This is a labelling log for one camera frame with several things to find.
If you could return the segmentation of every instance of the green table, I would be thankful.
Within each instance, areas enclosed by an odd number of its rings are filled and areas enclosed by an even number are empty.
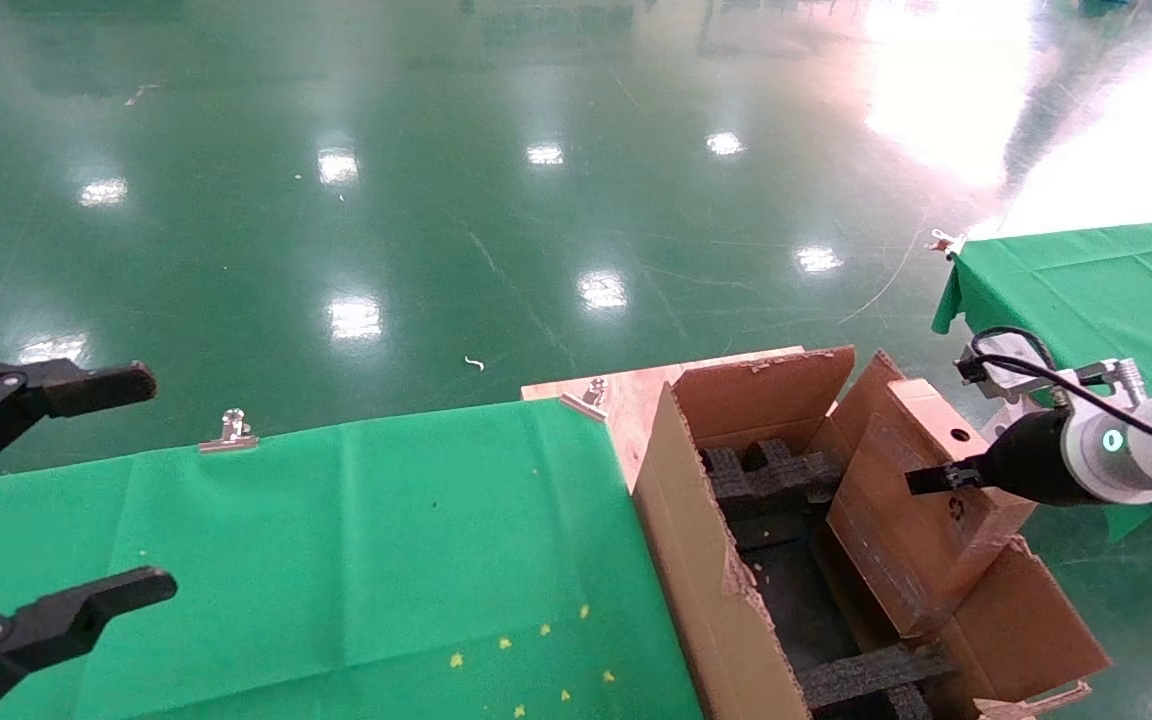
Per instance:
[[[1134,357],[1152,395],[1152,223],[969,242],[954,263],[932,328],[963,313],[973,331],[1020,325],[1060,366]],[[1152,515],[1111,507],[1111,539]]]
[[[0,478],[0,611],[138,564],[172,601],[0,720],[700,720],[607,430],[558,401]]]

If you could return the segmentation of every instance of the black cable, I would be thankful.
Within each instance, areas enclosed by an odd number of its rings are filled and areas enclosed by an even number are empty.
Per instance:
[[[1047,343],[1043,342],[1043,338],[1038,338],[1037,334],[1029,332],[1025,328],[1014,328],[1011,325],[995,325],[995,327],[986,328],[977,334],[973,334],[972,341],[968,344],[972,347],[973,354],[984,355],[984,353],[980,353],[980,341],[985,338],[1000,336],[1000,334],[1007,333],[1020,334],[1021,338],[1028,340],[1029,344],[1034,348],[1034,353],[1043,357],[1043,363],[1047,363],[1047,367],[1052,370],[1056,369],[1056,361],[1052,359],[1052,350],[1047,350]]]
[[[1066,391],[1074,393],[1074,395],[1083,397],[1083,400],[1091,402],[1092,406],[1097,406],[1098,409],[1104,410],[1106,414],[1114,416],[1114,418],[1123,420],[1126,424],[1132,425],[1134,429],[1138,429],[1140,432],[1146,433],[1152,437],[1152,423],[1151,420],[1143,420],[1137,418],[1137,416],[1129,414],[1127,410],[1121,409],[1121,407],[1115,407],[1108,404],[1105,397],[1096,395],[1092,391],[1084,388],[1077,382],[1067,381],[1064,378],[1053,372],[1053,370],[1043,367],[1041,365],[1036,365],[1030,363],[1028,359],[1020,359],[1020,357],[1009,357],[1006,355],[979,355],[977,359],[980,363],[992,363],[993,365],[999,365],[1014,370],[1025,376],[1036,378],[1046,378],[1048,381],[1056,384],[1058,386],[1066,388]]]

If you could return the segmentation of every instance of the metal binder clip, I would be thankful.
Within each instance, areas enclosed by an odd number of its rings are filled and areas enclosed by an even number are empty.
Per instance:
[[[607,420],[607,410],[602,410],[602,402],[607,400],[607,381],[602,378],[594,378],[593,381],[590,381],[589,387],[585,388],[585,395],[576,397],[570,392],[564,392],[561,400],[563,406],[579,410],[582,415],[586,415],[591,419],[599,420],[599,423]]]
[[[243,422],[243,411],[234,407],[220,416],[220,437],[199,442],[198,452],[245,450],[248,447],[256,447],[260,438],[251,432],[251,425]]]

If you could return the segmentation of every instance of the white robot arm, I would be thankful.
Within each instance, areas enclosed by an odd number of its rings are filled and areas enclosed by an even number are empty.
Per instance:
[[[1152,397],[1132,359],[1055,370],[1033,334],[991,328],[956,364],[1007,402],[991,422],[996,440],[983,455],[907,473],[915,495],[992,486],[1048,505],[1152,502]],[[1030,397],[1039,391],[1051,392],[1051,409]]]

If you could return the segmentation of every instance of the open cardboard box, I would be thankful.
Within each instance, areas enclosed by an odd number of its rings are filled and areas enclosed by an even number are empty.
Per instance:
[[[946,647],[957,673],[924,688],[937,717],[1020,719],[1077,700],[1089,692],[1082,680],[1108,659],[1015,535],[1032,503],[996,488],[910,497],[905,470],[986,444],[882,353],[840,400],[854,363],[852,348],[838,347],[687,370],[664,386],[634,501],[710,720],[812,715],[698,456],[772,438],[846,465],[823,530],[866,597],[838,606],[861,650],[876,623],[905,643]],[[836,596],[846,585],[829,584]],[[1073,682],[1074,691],[1024,703]]]

